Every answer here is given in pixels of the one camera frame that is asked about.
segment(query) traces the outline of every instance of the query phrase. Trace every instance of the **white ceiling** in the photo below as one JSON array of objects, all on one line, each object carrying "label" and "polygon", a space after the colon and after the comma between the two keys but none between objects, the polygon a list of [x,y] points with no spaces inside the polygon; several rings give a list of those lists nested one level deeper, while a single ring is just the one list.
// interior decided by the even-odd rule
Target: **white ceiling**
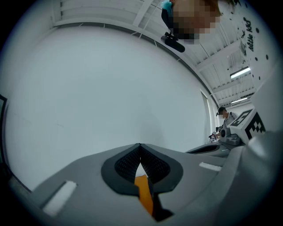
[{"label": "white ceiling", "polygon": [[[55,26],[70,23],[102,23],[124,27],[164,45],[160,38],[168,31],[161,18],[160,0],[53,0]],[[196,45],[185,45],[179,53],[182,59],[202,80],[219,106],[254,93],[252,75],[231,79],[230,74],[246,67],[238,48],[236,28],[221,17],[215,34]]]}]

